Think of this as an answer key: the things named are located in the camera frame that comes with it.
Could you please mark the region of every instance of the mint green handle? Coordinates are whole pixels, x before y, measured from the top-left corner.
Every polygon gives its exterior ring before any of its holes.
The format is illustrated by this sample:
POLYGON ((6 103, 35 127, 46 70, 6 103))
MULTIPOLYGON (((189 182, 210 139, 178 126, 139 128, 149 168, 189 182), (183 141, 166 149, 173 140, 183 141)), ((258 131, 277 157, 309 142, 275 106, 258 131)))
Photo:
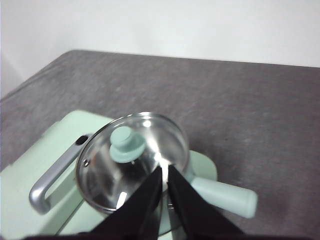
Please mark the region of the mint green handle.
POLYGON ((191 185, 211 205, 245 218, 255 216, 258 195, 250 189, 197 176, 191 185))

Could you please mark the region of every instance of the mint green knob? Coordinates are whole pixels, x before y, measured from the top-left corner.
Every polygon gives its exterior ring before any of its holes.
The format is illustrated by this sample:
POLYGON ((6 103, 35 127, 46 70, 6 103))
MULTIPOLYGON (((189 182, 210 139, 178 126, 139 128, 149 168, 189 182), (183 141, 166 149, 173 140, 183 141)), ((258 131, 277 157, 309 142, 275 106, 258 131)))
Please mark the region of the mint green knob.
POLYGON ((146 141, 128 126, 120 126, 110 136, 110 156, 116 163, 129 163, 144 152, 146 141))

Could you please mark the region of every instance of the stainless steel pot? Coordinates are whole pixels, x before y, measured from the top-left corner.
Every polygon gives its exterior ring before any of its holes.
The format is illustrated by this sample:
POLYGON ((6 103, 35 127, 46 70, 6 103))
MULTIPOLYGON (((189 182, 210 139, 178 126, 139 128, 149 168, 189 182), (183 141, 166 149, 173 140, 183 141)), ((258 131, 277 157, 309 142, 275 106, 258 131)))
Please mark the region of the stainless steel pot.
POLYGON ((189 164, 186 134, 169 118, 152 112, 130 114, 111 121, 90 138, 79 138, 30 191, 31 205, 49 211, 45 193, 75 156, 76 182, 82 197, 97 211, 111 214, 120 208, 146 177, 160 165, 163 178, 160 234, 175 226, 167 194, 168 165, 174 165, 210 204, 240 216, 255 215, 257 194, 249 189, 195 176, 189 164))

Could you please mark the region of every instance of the gray tablecloth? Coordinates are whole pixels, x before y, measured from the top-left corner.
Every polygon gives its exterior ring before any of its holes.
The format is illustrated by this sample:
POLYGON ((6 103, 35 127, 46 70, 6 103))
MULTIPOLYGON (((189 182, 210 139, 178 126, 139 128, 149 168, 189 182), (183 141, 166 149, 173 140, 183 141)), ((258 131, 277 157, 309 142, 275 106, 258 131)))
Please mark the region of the gray tablecloth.
POLYGON ((167 115, 258 193, 255 218, 224 212, 236 225, 320 239, 320 68, 69 51, 1 101, 2 169, 76 109, 167 115))

